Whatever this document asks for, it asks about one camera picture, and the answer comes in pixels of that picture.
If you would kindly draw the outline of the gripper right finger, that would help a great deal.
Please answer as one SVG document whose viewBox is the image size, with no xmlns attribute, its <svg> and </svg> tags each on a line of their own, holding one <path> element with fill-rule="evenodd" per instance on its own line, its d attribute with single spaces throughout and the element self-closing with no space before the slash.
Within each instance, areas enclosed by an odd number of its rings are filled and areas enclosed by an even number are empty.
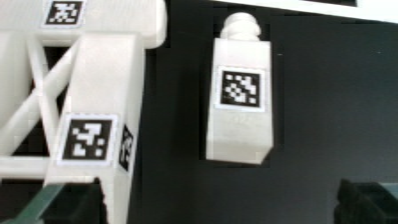
<svg viewBox="0 0 398 224">
<path fill-rule="evenodd" d="M 334 224 L 398 224 L 398 183 L 341 180 Z"/>
</svg>

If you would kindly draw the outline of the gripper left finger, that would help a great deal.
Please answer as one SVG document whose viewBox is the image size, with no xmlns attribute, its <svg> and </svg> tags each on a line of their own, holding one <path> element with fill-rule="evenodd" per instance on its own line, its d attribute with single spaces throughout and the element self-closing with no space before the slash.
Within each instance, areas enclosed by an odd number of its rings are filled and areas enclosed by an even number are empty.
<svg viewBox="0 0 398 224">
<path fill-rule="evenodd" d="M 48 184 L 5 224 L 108 224 L 99 182 Z"/>
</svg>

